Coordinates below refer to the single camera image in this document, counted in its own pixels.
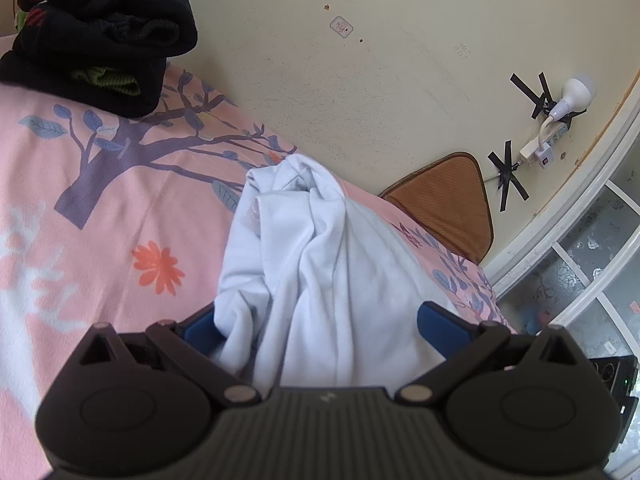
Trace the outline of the white light bulb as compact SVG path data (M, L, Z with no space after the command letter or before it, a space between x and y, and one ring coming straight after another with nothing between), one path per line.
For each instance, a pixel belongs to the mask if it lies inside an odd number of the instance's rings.
M597 85L588 75L574 75L562 85L561 99L550 110L549 118L559 122L569 114L583 112L596 96Z

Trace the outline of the pink floral bed sheet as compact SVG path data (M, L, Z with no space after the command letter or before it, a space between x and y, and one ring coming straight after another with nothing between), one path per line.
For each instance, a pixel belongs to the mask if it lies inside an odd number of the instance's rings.
M215 305L248 172L293 155L291 142L178 66L166 70L157 109L139 120L2 87L3 478L48 472L38 406L94 323L141 332ZM446 309L471 323L502 321L477 264L331 174L408 244L450 299Z

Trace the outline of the brown cushion mat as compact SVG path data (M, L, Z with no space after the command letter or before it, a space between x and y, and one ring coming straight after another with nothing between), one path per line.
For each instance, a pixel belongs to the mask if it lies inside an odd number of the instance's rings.
M380 195L457 255L480 263L494 241L480 165L454 152L413 171Z

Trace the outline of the white framed glass door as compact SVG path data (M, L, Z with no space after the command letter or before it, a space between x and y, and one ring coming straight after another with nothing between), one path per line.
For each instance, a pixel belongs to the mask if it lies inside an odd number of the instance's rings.
M520 333L561 325L590 358L639 354L639 87L487 273Z

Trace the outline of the pile of black clothes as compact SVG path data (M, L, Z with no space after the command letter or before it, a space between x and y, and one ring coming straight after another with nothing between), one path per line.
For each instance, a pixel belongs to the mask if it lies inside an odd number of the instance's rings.
M1 80L126 118L160 102L168 58L191 51L189 0L17 0Z

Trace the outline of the black power strip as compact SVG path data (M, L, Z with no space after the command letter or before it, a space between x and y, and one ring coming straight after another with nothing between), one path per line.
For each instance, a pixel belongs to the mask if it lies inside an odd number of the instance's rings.
M590 358L589 361L620 407L623 429L620 443L610 458L611 468L617 468L615 462L626 463L638 454L639 362L635 356L605 356Z

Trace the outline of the white printed t-shirt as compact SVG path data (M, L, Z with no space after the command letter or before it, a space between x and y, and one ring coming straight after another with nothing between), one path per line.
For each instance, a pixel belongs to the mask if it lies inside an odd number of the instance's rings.
M250 170L215 300L215 361L259 391L395 390L442 356L419 333L425 301L451 301L408 244L318 162Z

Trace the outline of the small wall sticker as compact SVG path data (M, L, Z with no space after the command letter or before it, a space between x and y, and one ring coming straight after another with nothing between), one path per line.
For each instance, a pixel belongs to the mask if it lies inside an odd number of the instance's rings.
M330 29L336 32L338 36L347 38L354 31L354 26L352 26L346 18L337 16L330 23Z

